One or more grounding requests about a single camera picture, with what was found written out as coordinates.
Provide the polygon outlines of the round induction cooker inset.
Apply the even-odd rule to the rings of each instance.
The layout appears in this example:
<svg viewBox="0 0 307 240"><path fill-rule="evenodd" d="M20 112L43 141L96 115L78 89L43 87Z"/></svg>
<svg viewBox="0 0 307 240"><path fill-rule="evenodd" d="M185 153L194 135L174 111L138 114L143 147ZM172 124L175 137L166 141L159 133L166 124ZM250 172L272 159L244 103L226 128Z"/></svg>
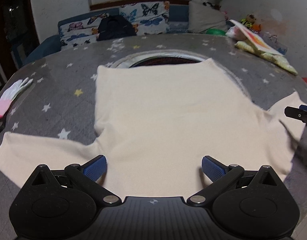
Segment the round induction cooker inset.
<svg viewBox="0 0 307 240"><path fill-rule="evenodd" d="M134 68L140 66L160 66L198 63L208 59L207 56L192 51L167 49L142 51L127 55L115 61L111 68Z"/></svg>

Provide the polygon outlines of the black backpack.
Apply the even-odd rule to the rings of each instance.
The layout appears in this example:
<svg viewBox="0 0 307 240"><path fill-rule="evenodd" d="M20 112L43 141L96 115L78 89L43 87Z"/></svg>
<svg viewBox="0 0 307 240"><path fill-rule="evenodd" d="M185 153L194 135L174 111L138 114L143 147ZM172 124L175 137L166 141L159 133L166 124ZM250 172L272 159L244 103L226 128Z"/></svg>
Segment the black backpack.
<svg viewBox="0 0 307 240"><path fill-rule="evenodd" d="M97 41L136 36L132 24L121 15L103 18L98 26Z"/></svg>

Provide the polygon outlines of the grey white pillow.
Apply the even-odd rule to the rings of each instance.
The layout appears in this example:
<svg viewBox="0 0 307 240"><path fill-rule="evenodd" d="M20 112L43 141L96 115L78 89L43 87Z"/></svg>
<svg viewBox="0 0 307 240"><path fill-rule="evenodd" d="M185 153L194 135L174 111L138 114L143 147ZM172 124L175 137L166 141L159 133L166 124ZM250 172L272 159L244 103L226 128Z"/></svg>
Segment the grey white pillow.
<svg viewBox="0 0 307 240"><path fill-rule="evenodd" d="M188 9L188 31L206 33L209 29L226 31L225 16L213 9L207 0L190 0Z"/></svg>

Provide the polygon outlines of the grey star-patterned table cover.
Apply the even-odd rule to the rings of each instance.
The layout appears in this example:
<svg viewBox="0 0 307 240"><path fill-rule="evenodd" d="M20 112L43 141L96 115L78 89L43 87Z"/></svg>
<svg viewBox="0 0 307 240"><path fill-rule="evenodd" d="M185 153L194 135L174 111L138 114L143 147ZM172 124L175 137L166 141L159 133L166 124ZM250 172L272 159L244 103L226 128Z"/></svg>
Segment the grey star-patterned table cover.
<svg viewBox="0 0 307 240"><path fill-rule="evenodd" d="M128 37L122 41L104 41L64 50L46 56L21 68L11 81L34 74L34 84L16 100L7 116L6 128L16 133L58 138L62 128L68 139L88 145L96 138L94 131L95 81L100 64L122 59L129 54L152 50L177 49L211 57L219 66L226 67L249 93L253 103L269 109L276 101L298 91L307 103L307 85L298 76L288 74L273 63L240 50L227 37L212 35L157 35ZM286 185L300 203L301 221L293 236L307 239L307 128L301 142L305 149L297 151L292 160ZM19 188L0 172L0 239L14 239L15 232L8 218L9 207Z"/></svg>

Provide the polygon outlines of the blue sofa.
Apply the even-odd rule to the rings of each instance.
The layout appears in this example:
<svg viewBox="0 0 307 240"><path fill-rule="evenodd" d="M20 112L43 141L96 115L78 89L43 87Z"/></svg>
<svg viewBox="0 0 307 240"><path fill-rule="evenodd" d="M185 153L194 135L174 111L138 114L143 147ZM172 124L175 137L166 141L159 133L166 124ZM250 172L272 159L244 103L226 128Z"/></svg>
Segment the blue sofa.
<svg viewBox="0 0 307 240"><path fill-rule="evenodd" d="M117 14L118 8L109 8L105 10L95 11L95 12L89 12L86 14L74 16L65 20L62 20L58 22L58 34L51 36L49 38L46 38L26 59L26 64L29 64L31 62L37 61L43 57L46 57L50 54L57 53L59 51L62 51L61 44L60 44L60 35L59 35L59 26L65 23L70 23L76 20L83 20L84 18L93 16L95 14L102 13L102 12L110 12ZM169 7L169 31L165 34L179 34L179 33L189 33L188 31L188 9L189 5L174 5L170 4ZM232 26L230 22L228 22L228 17L226 15L226 12L220 11L224 14L225 20L226 20L226 27L227 30L229 27Z"/></svg>

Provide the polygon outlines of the white orange paper booklet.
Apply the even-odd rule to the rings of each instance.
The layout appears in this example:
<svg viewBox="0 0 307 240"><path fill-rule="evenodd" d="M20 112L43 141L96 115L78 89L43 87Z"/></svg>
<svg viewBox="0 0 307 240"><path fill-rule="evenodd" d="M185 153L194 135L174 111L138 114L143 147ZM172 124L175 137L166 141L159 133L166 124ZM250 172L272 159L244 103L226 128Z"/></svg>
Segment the white orange paper booklet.
<svg viewBox="0 0 307 240"><path fill-rule="evenodd" d="M236 20L230 20L231 23L235 25L242 33L243 35L260 51L271 53L273 55L283 55L282 53L278 52L271 46L269 46L265 41L256 33L250 31L247 29L244 25L237 22Z"/></svg>

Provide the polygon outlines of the green round bowl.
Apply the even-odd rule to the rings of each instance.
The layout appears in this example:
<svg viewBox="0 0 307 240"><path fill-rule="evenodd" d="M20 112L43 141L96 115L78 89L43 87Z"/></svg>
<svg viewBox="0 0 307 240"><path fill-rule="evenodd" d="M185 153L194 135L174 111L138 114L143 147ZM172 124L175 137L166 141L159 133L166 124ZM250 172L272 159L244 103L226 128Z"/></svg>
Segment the green round bowl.
<svg viewBox="0 0 307 240"><path fill-rule="evenodd" d="M206 34L208 34L208 35L216 35L216 36L225 36L226 35L226 31L223 31L221 29L211 28L211 29L208 29L206 31Z"/></svg>

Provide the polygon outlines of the yellow black plush toy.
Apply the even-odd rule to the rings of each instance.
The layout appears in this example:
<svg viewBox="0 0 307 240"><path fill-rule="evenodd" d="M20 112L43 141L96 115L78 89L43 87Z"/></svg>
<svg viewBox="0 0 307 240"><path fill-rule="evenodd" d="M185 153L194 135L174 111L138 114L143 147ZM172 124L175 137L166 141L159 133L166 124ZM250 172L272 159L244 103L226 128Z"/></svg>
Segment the yellow black plush toy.
<svg viewBox="0 0 307 240"><path fill-rule="evenodd" d="M257 23L257 19L253 14L249 14L245 18L241 19L240 23L254 32L260 32L262 30L261 24Z"/></svg>

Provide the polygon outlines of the white plastic bag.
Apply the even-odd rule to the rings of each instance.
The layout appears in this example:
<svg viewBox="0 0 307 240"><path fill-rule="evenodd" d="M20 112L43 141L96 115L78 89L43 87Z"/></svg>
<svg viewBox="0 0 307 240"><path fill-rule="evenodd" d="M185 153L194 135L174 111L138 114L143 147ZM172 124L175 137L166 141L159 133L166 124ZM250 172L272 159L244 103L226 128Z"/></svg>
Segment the white plastic bag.
<svg viewBox="0 0 307 240"><path fill-rule="evenodd" d="M243 41L246 39L242 31L236 26L230 27L226 32L226 36L236 41Z"/></svg>

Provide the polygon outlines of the yellow patterned cloth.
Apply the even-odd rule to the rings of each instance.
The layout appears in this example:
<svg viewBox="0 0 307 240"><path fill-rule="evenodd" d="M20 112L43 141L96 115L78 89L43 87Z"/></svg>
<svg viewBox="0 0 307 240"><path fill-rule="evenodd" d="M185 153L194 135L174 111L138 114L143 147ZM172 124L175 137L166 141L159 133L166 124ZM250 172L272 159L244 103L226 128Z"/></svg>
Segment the yellow patterned cloth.
<svg viewBox="0 0 307 240"><path fill-rule="evenodd" d="M256 55L260 57L261 59L264 59L266 61L269 61L283 70L286 70L290 74L293 74L294 76L298 75L298 71L289 63L289 61L282 55L275 55L267 52L263 52L261 50L258 50L255 46L253 46L250 43L247 43L245 41L238 41L235 44L235 47L244 50L246 52L249 52L253 55Z"/></svg>

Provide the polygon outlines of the white pink work glove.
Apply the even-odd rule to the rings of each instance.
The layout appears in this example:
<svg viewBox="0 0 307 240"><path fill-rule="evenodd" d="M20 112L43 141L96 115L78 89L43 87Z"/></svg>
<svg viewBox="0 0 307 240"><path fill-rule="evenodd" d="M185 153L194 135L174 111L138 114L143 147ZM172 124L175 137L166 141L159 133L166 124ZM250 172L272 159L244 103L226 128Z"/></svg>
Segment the white pink work glove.
<svg viewBox="0 0 307 240"><path fill-rule="evenodd" d="M24 80L20 79L16 81L3 92L2 96L0 97L0 119L8 111L18 94L27 89L32 83L33 79L26 77Z"/></svg>

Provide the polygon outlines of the butterfly print cushion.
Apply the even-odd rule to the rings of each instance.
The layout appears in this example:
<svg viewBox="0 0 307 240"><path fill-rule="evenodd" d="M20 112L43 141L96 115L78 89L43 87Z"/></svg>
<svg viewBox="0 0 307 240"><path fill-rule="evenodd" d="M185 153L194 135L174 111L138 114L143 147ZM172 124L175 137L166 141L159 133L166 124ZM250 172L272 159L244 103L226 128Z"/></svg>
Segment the butterfly print cushion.
<svg viewBox="0 0 307 240"><path fill-rule="evenodd" d="M123 5L118 13L102 12L59 26L61 49L129 36L164 34L169 31L168 1Z"/></svg>

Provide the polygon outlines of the cream white sweater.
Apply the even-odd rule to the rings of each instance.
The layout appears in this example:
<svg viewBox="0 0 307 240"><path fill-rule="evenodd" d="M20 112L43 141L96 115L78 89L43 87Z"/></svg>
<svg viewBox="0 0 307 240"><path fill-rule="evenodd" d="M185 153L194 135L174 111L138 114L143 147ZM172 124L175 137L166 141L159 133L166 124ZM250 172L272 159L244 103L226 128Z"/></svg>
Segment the cream white sweater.
<svg viewBox="0 0 307 240"><path fill-rule="evenodd" d="M22 187L40 164L60 170L97 155L107 159L103 185L119 197L190 197L200 191L202 158L247 170L270 165L289 174L292 139L304 124L287 118L297 93L263 110L246 97L212 59L129 69L98 67L97 138L79 142L6 132L0 171Z"/></svg>

